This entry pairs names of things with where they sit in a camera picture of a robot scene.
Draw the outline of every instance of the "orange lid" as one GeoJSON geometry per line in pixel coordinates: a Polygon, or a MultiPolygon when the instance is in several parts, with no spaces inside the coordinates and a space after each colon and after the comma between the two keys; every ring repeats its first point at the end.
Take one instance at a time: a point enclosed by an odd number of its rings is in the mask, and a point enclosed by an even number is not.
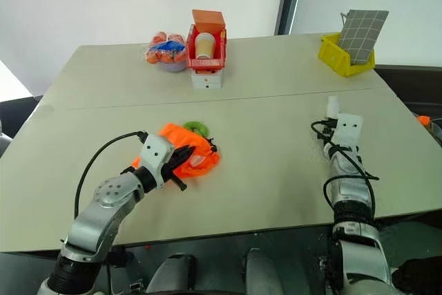
{"type": "Polygon", "coordinates": [[[417,120],[419,120],[422,125],[428,126],[430,124],[431,118],[426,115],[420,115],[417,117],[417,120]]]}
{"type": "Polygon", "coordinates": [[[208,32],[214,35],[226,28],[221,12],[214,10],[192,10],[192,15],[199,32],[208,32]]]}

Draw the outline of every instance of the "gray floor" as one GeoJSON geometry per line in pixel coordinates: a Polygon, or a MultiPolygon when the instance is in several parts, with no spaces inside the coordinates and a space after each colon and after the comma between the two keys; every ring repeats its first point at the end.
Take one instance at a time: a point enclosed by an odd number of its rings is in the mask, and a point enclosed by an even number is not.
{"type": "MultiPolygon", "coordinates": [[[[134,248],[134,264],[112,270],[114,290],[126,290],[138,278],[147,282],[165,258],[180,252],[193,254],[198,260],[197,289],[244,292],[241,260],[248,249],[259,247],[275,262],[286,294],[320,294],[318,257],[326,250],[326,232],[326,227],[309,227],[134,248]]],[[[392,267],[410,258],[441,255],[442,231],[421,223],[402,222],[388,227],[382,239],[392,267]]],[[[0,254],[0,295],[36,294],[53,264],[41,258],[0,254]]],[[[105,284],[102,269],[97,289],[105,290],[105,284]]]]}

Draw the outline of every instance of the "yellow box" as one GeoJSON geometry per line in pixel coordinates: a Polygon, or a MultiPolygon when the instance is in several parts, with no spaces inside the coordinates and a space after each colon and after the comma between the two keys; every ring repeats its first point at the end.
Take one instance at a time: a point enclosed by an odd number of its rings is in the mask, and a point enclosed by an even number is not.
{"type": "Polygon", "coordinates": [[[374,68],[374,50],[365,65],[350,65],[350,54],[337,46],[340,33],[322,36],[323,45],[320,47],[319,59],[325,62],[335,72],[342,76],[352,76],[374,68]]]}

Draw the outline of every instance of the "grid board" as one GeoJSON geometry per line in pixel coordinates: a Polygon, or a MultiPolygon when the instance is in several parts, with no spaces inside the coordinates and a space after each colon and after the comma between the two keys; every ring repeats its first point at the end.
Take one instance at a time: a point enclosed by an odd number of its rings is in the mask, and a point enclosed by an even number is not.
{"type": "Polygon", "coordinates": [[[338,46],[350,54],[351,65],[368,62],[387,16],[387,10],[350,10],[348,12],[338,46]]]}

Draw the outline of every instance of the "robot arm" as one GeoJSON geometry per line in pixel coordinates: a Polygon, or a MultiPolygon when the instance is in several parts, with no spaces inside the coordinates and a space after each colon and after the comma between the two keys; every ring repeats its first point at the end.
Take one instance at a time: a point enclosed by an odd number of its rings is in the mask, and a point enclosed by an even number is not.
{"type": "Polygon", "coordinates": [[[334,294],[401,294],[392,285],[374,224],[375,200],[369,180],[378,178],[364,170],[358,155],[357,141],[363,119],[331,111],[333,108],[336,100],[331,98],[328,118],[316,122],[324,126],[323,131],[315,130],[324,140],[324,154],[331,164],[331,178],[324,186],[325,197],[334,211],[327,271],[329,285],[334,294]],[[328,184],[331,199],[327,196],[328,184]]]}
{"type": "Polygon", "coordinates": [[[38,295],[90,294],[123,219],[145,193],[161,189],[171,178],[184,190],[185,184],[172,170],[193,150],[183,146],[174,151],[164,137],[149,135],[140,153],[140,167],[107,179],[96,188],[92,202],[75,219],[54,271],[42,283],[38,295]]]}

